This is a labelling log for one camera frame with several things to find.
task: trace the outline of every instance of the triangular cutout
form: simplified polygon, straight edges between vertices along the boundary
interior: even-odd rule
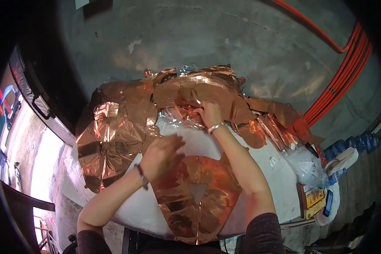
[[[192,194],[193,200],[196,204],[200,204],[202,198],[205,196],[205,192],[208,189],[208,185],[205,183],[188,183],[190,193]]]

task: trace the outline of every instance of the foil wrapped object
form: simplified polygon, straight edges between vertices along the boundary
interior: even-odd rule
[[[152,80],[103,84],[93,93],[76,127],[78,158],[91,191],[122,177],[141,152],[152,93]]]
[[[169,175],[151,185],[175,239],[188,244],[214,240],[241,193],[225,154],[220,160],[186,156]],[[195,185],[206,187],[194,198]]]
[[[270,102],[263,99],[244,97],[250,109],[274,114],[278,122],[293,136],[298,137],[304,143],[320,144],[325,139],[313,135],[302,113],[295,110],[291,105],[280,102]]]
[[[223,119],[253,148],[266,144],[263,129],[284,150],[295,141],[292,135],[310,133],[305,128],[297,129],[303,118],[292,107],[285,109],[285,104],[244,98],[239,88],[244,79],[237,79],[229,66],[180,76],[176,69],[157,74],[147,69],[144,74],[143,80],[101,85],[78,121],[78,158],[86,187],[95,193],[122,177],[136,155],[160,136],[155,126],[158,115],[172,124],[205,130],[194,111],[201,107],[201,101],[219,104]],[[257,118],[251,109],[274,116]],[[170,175],[151,184],[176,239],[189,244],[215,239],[241,192],[226,155],[220,161],[187,156]],[[198,203],[191,193],[195,184],[207,185]]]

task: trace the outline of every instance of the black cable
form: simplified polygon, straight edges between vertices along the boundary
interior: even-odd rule
[[[226,248],[226,239],[224,239],[224,249],[226,250],[226,253],[229,253]]]

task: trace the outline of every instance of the hand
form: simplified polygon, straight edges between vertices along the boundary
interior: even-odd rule
[[[223,122],[223,119],[221,117],[221,109],[218,104],[213,104],[210,102],[201,102],[200,104],[203,107],[203,109],[198,108],[195,109],[195,111],[202,116],[203,123],[205,123],[207,128],[210,128],[213,125]]]
[[[175,168],[185,157],[176,153],[184,145],[182,137],[176,134],[154,140],[140,162],[144,177],[152,182]]]

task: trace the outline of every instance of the smartphone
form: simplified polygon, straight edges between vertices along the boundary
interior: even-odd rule
[[[326,217],[329,217],[332,199],[333,199],[333,192],[328,190],[327,196],[326,196],[326,206],[325,206],[325,209],[323,209],[323,215]]]

